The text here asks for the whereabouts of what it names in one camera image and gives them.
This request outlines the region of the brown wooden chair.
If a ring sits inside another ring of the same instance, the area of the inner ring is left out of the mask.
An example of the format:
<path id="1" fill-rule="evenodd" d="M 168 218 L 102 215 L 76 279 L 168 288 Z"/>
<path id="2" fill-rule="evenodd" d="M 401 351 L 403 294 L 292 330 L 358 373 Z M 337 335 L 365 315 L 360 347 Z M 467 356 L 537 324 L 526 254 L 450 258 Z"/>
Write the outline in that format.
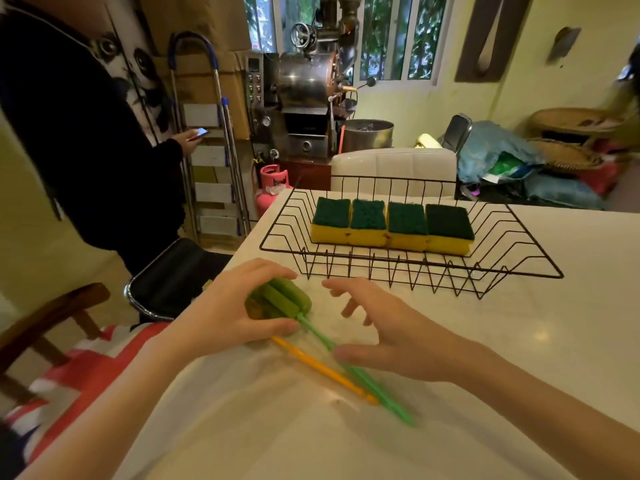
<path id="1" fill-rule="evenodd" d="M 109 300 L 111 293 L 103 283 L 91 283 L 72 290 L 41 306 L 0 333 L 0 393 L 18 405 L 35 401 L 38 395 L 8 374 L 9 368 L 32 349 L 53 367 L 66 365 L 70 357 L 46 339 L 45 334 L 71 319 L 87 339 L 102 337 L 101 329 L 88 310 Z"/>

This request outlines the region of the round metal drum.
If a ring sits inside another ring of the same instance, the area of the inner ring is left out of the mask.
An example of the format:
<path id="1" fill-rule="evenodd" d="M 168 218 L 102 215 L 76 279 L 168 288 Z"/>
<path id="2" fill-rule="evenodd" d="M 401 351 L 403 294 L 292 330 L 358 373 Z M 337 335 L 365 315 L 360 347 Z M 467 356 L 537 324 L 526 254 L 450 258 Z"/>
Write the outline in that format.
<path id="1" fill-rule="evenodd" d="M 386 120 L 345 121 L 340 131 L 339 153 L 391 148 L 394 128 Z"/>

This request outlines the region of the person's left forearm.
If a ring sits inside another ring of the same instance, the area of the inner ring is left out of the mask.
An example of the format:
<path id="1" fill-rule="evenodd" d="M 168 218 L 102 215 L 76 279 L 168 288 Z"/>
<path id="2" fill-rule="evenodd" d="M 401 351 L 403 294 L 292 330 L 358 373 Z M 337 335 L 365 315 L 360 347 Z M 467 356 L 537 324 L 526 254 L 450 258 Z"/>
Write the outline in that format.
<path id="1" fill-rule="evenodd" d="M 156 404 L 177 377 L 211 347 L 197 331 L 180 323 L 151 335 L 152 326 L 135 334 L 110 359 L 112 382 L 92 404 L 44 448 L 16 480 L 111 480 Z"/>

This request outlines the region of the yellow green scouring sponge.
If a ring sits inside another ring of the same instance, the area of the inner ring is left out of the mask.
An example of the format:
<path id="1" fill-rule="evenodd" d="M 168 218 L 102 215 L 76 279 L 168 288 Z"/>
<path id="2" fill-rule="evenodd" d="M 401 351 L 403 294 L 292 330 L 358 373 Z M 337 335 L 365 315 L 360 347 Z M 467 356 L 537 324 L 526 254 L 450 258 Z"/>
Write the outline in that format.
<path id="1" fill-rule="evenodd" d="M 348 245 L 385 248 L 387 211 L 384 201 L 356 199 L 351 202 Z"/>
<path id="2" fill-rule="evenodd" d="M 426 251 L 441 255 L 464 257 L 475 242 L 468 213 L 462 207 L 426 205 L 428 240 Z"/>
<path id="3" fill-rule="evenodd" d="M 423 206 L 391 201 L 387 206 L 387 248 L 425 252 L 428 224 Z"/>
<path id="4" fill-rule="evenodd" d="M 320 196 L 311 224 L 310 240 L 315 244 L 348 245 L 351 201 Z"/>

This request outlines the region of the dark brown wall decoration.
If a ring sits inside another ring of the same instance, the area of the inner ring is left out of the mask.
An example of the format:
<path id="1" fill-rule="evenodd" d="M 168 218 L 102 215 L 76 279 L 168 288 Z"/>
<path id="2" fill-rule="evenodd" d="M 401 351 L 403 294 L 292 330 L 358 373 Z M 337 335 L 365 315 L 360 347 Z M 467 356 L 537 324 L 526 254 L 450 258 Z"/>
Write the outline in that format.
<path id="1" fill-rule="evenodd" d="M 499 82 L 506 72 L 531 0 L 475 0 L 456 82 Z"/>

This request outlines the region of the green sponge bottle brush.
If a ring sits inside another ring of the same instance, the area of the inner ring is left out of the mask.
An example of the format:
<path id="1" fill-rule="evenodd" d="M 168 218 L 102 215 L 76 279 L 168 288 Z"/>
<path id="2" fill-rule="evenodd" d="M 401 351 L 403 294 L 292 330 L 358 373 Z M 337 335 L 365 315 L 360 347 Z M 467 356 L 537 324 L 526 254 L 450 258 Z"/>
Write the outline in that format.
<path id="1" fill-rule="evenodd" d="M 327 337 L 309 320 L 308 315 L 312 309 L 312 301 L 292 280 L 274 278 L 254 290 L 247 302 L 254 307 L 260 307 L 262 315 L 269 319 L 279 317 L 295 319 L 304 330 L 311 332 L 329 353 L 332 353 L 337 347 L 332 339 Z M 415 425 L 415 421 L 408 409 L 396 401 L 370 373 L 363 368 L 344 363 L 340 363 L 340 367 L 345 371 L 346 375 L 335 374 L 338 382 L 349 382 L 351 389 L 358 395 L 363 396 L 368 401 L 371 398 L 375 398 L 382 407 L 393 413 L 402 422 L 409 426 Z"/>

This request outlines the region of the red wooden cabinet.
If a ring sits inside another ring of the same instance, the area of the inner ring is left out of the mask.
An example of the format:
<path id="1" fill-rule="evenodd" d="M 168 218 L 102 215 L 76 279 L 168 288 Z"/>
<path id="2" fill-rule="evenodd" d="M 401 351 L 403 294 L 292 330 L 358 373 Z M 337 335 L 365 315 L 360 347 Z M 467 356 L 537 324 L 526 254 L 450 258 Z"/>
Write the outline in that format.
<path id="1" fill-rule="evenodd" d="M 313 191 L 330 191 L 332 167 L 329 159 L 280 157 L 278 164 L 286 170 L 292 187 Z"/>

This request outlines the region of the green white plastic bag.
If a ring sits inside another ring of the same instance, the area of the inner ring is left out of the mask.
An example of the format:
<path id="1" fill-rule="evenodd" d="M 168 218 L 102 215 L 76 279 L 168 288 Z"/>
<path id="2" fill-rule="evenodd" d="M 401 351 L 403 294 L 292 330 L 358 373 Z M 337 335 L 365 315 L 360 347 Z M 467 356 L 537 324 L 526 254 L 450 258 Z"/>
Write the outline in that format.
<path id="1" fill-rule="evenodd" d="M 481 178 L 481 183 L 503 185 L 518 182 L 528 177 L 535 169 L 535 165 L 523 162 L 508 152 L 502 152 Z"/>

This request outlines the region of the red white patterned clothing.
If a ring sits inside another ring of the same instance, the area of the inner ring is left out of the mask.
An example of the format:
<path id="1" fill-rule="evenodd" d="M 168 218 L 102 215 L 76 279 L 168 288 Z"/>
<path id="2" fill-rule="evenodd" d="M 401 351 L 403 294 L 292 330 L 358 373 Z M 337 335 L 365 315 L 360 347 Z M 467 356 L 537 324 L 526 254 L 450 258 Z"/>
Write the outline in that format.
<path id="1" fill-rule="evenodd" d="M 17 439 L 10 457 L 32 463 L 114 380 L 123 373 L 149 339 L 168 322 L 137 326 L 112 325 L 97 339 L 83 339 L 68 352 L 68 362 L 49 368 L 29 386 L 36 398 L 14 407 L 4 418 Z"/>

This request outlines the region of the white framed window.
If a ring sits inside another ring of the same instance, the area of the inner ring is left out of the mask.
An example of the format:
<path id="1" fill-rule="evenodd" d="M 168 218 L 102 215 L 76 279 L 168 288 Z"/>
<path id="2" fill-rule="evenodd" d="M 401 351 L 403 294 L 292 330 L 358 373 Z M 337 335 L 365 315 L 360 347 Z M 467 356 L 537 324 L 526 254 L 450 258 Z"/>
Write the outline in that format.
<path id="1" fill-rule="evenodd" d="M 353 62 L 344 70 L 350 83 L 377 81 L 436 82 L 441 44 L 446 38 L 454 0 L 363 0 L 356 8 L 359 23 Z M 343 13 L 338 2 L 335 22 L 321 0 L 244 0 L 252 49 L 266 53 L 296 52 L 291 40 L 295 25 L 339 28 Z"/>

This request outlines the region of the blue sack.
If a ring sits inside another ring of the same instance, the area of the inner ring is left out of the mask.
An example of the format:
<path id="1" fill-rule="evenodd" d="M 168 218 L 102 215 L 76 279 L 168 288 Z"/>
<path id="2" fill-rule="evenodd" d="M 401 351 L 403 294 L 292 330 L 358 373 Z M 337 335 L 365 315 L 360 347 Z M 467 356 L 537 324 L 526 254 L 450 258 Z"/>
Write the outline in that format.
<path id="1" fill-rule="evenodd" d="M 542 173 L 524 180 L 527 199 L 544 201 L 560 207 L 585 210 L 607 210 L 608 205 L 588 184 L 572 178 Z"/>

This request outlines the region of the metal step ladder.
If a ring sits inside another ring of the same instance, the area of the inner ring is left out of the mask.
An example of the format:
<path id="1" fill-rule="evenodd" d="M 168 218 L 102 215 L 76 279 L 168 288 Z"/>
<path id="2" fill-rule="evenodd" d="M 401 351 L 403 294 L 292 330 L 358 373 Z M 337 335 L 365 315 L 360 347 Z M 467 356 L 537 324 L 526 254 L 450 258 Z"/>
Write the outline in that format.
<path id="1" fill-rule="evenodd" d="M 214 78 L 219 103 L 180 104 L 175 72 L 176 51 L 181 41 L 194 40 L 205 47 Z M 222 96 L 219 63 L 206 38 L 193 31 L 170 37 L 168 65 L 173 95 L 171 103 L 177 130 L 208 128 L 193 153 L 181 163 L 182 184 L 186 198 L 186 231 L 196 242 L 219 239 L 244 239 L 250 233 L 256 211 L 252 204 L 255 186 L 250 140 L 234 136 L 228 98 Z"/>

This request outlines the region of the woven rattan tray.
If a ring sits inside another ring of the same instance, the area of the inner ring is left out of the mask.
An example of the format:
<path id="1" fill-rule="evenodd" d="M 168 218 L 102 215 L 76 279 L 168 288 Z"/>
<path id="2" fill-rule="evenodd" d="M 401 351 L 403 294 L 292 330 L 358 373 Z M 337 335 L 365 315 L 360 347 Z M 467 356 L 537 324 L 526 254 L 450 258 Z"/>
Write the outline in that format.
<path id="1" fill-rule="evenodd" d="M 603 109 L 555 107 L 534 112 L 529 117 L 532 129 L 589 137 L 609 136 L 626 122 Z"/>
<path id="2" fill-rule="evenodd" d="M 599 153 L 587 147 L 553 139 L 533 138 L 527 142 L 539 150 L 546 170 L 576 175 L 583 171 L 600 169 L 604 160 Z"/>

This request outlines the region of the person's right hand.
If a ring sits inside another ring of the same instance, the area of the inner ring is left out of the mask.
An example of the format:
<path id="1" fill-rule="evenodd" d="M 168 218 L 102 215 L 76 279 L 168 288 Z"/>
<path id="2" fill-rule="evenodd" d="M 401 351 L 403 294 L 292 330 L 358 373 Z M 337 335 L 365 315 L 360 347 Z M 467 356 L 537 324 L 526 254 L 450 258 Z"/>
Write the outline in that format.
<path id="1" fill-rule="evenodd" d="M 366 317 L 364 326 L 375 327 L 378 344 L 393 348 L 396 370 L 406 378 L 461 384 L 462 377 L 486 352 L 422 315 L 400 298 L 365 278 L 330 278 L 322 285 L 333 297 L 355 297 Z"/>

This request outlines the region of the stacked cardboard boxes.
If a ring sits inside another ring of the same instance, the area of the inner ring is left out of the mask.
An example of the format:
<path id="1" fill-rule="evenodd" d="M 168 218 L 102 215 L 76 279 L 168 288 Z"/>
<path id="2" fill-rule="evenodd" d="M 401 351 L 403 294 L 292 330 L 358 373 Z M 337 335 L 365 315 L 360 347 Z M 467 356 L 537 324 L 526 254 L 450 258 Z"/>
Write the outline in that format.
<path id="1" fill-rule="evenodd" d="M 138 0 L 157 51 L 156 70 L 173 95 L 168 63 L 170 37 L 193 31 L 210 42 L 219 63 L 222 96 L 228 98 L 234 136 L 251 138 L 245 96 L 245 57 L 251 51 L 244 0 Z M 176 51 L 175 83 L 180 104 L 219 103 L 208 54 L 201 42 L 181 41 Z"/>

